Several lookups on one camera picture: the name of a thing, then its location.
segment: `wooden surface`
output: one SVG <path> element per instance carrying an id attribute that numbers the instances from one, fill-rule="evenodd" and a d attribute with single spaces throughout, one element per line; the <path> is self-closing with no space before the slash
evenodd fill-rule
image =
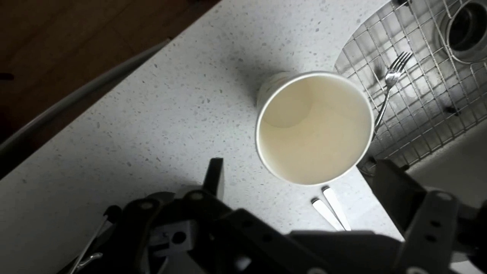
<path id="1" fill-rule="evenodd" d="M 16 79 L 0 80 L 0 141 L 90 79 L 177 36 L 214 4 L 197 0 L 2 1 L 0 72 L 14 72 Z"/>

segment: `dish rack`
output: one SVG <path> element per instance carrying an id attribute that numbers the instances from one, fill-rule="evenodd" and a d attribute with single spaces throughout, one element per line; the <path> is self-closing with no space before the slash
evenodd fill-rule
<path id="1" fill-rule="evenodd" d="M 384 101 L 387 66 L 401 51 L 414 53 L 360 162 L 366 177 L 373 176 L 379 158 L 408 168 L 486 120 L 487 62 L 457 60 L 443 34 L 460 4 L 465 1 L 390 2 L 343 48 L 335 68 L 366 89 L 375 114 Z"/>

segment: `sink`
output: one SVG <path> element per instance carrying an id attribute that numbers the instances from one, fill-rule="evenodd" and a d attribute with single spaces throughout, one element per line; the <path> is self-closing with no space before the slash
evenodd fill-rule
<path id="1" fill-rule="evenodd" d="M 335 68 L 366 89 L 378 114 L 387 66 L 401 51 L 413 51 L 360 168 L 373 179 L 375 162 L 389 158 L 421 182 L 478 205 L 487 197 L 481 182 L 487 181 L 487 167 L 481 167 L 487 162 L 487 62 L 484 56 L 466 62 L 452 53 L 446 25 L 463 2 L 413 0 L 384 5 L 354 33 Z"/>

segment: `white speckled countertop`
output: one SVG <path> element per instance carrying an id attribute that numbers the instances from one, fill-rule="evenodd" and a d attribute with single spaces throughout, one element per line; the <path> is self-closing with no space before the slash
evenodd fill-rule
<path id="1" fill-rule="evenodd" d="M 386 2 L 220 2 L 2 179 L 4 272 L 54 272 L 107 205 L 198 185 L 212 156 L 226 158 L 232 206 L 284 232 L 331 229 L 309 203 L 320 187 L 279 181 L 258 158 L 256 91 L 276 71 L 334 69 L 349 36 Z M 399 235 L 358 168 L 332 185 L 352 228 Z"/>

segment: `paper cup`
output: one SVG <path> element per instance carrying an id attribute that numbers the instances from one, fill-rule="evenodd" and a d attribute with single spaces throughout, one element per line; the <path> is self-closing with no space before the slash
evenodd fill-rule
<path id="1" fill-rule="evenodd" d="M 258 107 L 259 156 L 291 182 L 320 184 L 343 174 L 373 136 L 367 95 L 334 72 L 276 74 L 259 89 Z"/>

